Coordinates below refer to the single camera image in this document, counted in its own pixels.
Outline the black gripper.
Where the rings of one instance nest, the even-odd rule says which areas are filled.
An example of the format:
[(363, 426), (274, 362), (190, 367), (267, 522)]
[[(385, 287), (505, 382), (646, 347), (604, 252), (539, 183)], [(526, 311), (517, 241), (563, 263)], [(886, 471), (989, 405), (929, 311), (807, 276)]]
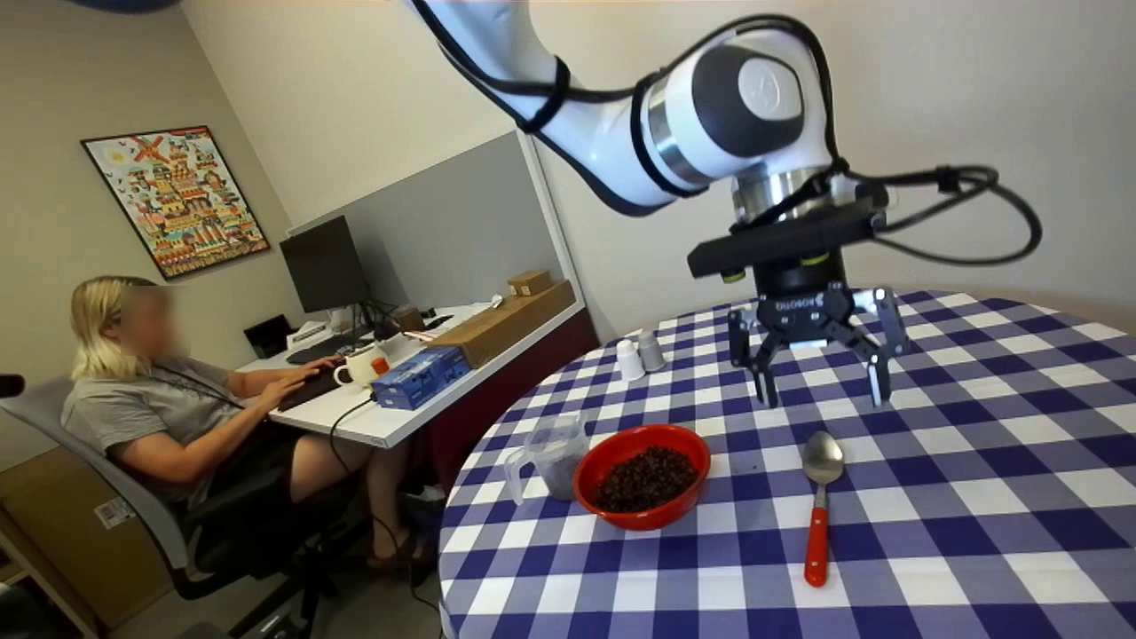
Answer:
[(776, 347), (837, 339), (861, 357), (873, 405), (892, 402), (892, 357), (908, 351), (906, 321), (892, 287), (852, 287), (837, 258), (775, 263), (755, 270), (755, 310), (727, 311), (727, 355), (751, 376), (755, 397), (776, 407), (769, 362)]

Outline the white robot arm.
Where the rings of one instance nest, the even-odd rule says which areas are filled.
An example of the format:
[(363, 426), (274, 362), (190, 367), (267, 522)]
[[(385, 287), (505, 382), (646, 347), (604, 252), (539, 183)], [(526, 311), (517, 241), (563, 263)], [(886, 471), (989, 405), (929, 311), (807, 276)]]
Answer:
[(552, 55), (526, 0), (411, 0), (449, 67), (552, 149), (617, 212), (655, 212), (718, 181), (737, 221), (687, 252), (695, 276), (755, 281), (727, 315), (732, 362), (775, 402), (769, 362), (802, 345), (861, 357), (878, 402), (906, 347), (894, 297), (843, 284), (841, 250), (885, 221), (880, 183), (849, 169), (833, 142), (830, 72), (809, 25), (736, 18), (628, 89), (582, 89)]

